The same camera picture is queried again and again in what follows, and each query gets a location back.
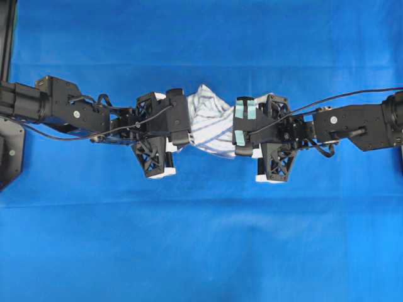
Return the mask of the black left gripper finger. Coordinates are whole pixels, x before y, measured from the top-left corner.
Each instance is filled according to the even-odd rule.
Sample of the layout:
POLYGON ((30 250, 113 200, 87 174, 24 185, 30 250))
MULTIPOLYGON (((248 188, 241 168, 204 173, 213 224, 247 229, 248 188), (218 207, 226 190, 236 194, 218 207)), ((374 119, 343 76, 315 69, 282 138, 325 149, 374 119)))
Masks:
POLYGON ((160 179, 175 175, 173 153, 176 151, 168 138, 145 138, 132 145, 145 176, 149 179, 160 179))
POLYGON ((159 101, 159 100, 166 99, 166 95, 163 94, 163 93, 155 92, 154 95, 155 95, 155 97, 156 97, 156 99, 157 99, 158 101, 159 101))

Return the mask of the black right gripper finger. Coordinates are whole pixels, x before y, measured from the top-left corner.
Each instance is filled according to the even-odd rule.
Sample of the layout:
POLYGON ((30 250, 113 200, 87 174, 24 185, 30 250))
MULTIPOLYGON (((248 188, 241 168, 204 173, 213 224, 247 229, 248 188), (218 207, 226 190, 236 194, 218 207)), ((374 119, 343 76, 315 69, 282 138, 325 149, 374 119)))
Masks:
POLYGON ((270 96, 272 96, 272 95, 273 95, 272 92, 271 92, 271 93, 268 93, 268 94, 264 94, 264 95, 262 95, 262 96, 259 96, 259 97, 254 98, 254 101, 255 101, 256 104, 266 103, 268 97, 270 97, 270 96))
POLYGON ((295 150, 288 150, 282 144, 261 143, 259 148, 254 150, 254 158, 258 160, 256 182, 287 182, 296 155, 295 150))

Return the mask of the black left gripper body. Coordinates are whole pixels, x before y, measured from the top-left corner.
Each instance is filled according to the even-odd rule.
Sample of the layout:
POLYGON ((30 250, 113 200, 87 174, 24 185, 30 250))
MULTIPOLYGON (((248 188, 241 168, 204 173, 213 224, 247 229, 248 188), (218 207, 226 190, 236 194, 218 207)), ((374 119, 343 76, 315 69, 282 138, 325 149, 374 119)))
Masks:
POLYGON ((165 99, 157 100, 154 92, 137 98, 134 108, 110 108, 110 128, 117 129, 110 134, 110 143, 132 145, 145 138, 167 138, 167 106, 165 99))

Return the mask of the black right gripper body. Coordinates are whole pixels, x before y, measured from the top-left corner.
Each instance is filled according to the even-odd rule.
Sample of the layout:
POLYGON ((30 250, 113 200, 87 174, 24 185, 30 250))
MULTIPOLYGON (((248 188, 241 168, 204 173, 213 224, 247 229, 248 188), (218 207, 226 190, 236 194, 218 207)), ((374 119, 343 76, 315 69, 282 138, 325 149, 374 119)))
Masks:
POLYGON ((261 143, 279 143, 286 148, 301 148, 304 145, 304 116, 290 114, 287 98, 272 95, 266 103, 256 107, 254 148, 261 143))

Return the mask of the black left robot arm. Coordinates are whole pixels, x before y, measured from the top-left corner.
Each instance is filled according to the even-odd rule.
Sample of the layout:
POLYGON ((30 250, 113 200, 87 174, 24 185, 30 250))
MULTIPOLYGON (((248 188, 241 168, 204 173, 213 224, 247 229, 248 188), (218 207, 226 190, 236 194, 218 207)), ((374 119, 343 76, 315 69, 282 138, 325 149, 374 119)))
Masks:
POLYGON ((107 94, 94 99, 56 77, 44 77, 34 87, 1 82, 2 188, 22 172, 25 131, 34 130, 33 124, 65 134, 65 142, 129 146, 150 179, 176 173, 173 153, 189 142, 190 132, 182 89, 150 92, 124 108, 113 106, 107 94))

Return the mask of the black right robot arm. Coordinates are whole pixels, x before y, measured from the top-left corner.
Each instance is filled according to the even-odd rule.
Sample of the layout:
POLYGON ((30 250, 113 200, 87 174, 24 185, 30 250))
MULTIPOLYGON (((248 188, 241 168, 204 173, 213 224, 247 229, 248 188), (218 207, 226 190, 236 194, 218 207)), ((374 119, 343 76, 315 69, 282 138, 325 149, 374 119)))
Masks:
POLYGON ((364 152, 402 146, 401 91, 380 104, 322 107, 308 113, 269 101, 264 115, 268 124, 247 135, 258 148, 257 182, 287 182, 298 151, 313 148, 329 158, 342 139, 364 152))

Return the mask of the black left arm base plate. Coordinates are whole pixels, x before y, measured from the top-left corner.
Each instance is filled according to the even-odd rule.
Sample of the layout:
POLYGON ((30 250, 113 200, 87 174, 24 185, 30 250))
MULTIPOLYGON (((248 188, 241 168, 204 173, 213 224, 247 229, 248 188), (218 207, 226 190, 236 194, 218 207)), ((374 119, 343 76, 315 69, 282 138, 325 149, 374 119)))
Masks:
POLYGON ((25 130, 14 121, 1 117, 1 191, 22 172, 25 130))

